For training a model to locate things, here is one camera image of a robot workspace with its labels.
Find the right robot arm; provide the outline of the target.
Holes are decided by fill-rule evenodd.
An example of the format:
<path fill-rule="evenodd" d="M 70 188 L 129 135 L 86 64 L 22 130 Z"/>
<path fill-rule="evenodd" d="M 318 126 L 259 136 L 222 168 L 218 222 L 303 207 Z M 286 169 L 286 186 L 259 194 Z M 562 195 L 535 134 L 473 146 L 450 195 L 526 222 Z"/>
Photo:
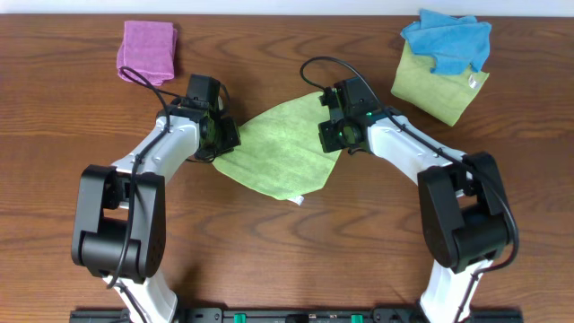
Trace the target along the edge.
<path fill-rule="evenodd" d="M 329 119 L 318 126 L 325 152 L 365 152 L 393 164 L 418 188 L 422 233 L 434 263 L 418 301 L 427 322 L 464 322 L 484 274 L 516 236 L 495 160 L 425 135 L 378 102 L 360 77 L 326 87 Z"/>

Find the light green cloth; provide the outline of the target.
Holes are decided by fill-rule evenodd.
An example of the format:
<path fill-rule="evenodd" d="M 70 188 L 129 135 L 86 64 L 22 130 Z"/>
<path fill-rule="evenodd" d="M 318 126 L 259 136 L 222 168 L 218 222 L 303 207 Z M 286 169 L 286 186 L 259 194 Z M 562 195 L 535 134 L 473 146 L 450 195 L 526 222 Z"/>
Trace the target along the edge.
<path fill-rule="evenodd" d="M 324 187 L 340 156 L 323 151 L 318 124 L 329 119 L 320 92 L 281 103 L 239 127 L 241 144 L 216 158 L 215 169 L 277 200 L 301 205 Z"/>

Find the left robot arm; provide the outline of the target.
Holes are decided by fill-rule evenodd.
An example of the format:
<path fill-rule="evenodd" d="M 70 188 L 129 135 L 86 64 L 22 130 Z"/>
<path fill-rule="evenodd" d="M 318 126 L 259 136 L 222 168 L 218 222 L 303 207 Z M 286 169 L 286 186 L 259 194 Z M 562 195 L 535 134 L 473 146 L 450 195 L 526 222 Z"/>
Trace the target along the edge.
<path fill-rule="evenodd" d="M 178 296 L 161 271 L 166 244 L 166 186 L 186 162 L 211 163 L 239 146 L 226 87 L 191 75 L 187 91 L 165 101 L 161 91 L 123 66 L 128 79 L 151 89 L 161 110 L 151 133 L 110 166 L 89 165 L 80 178 L 72 259 L 115 290 L 122 310 L 75 310 L 73 322 L 174 322 Z"/>

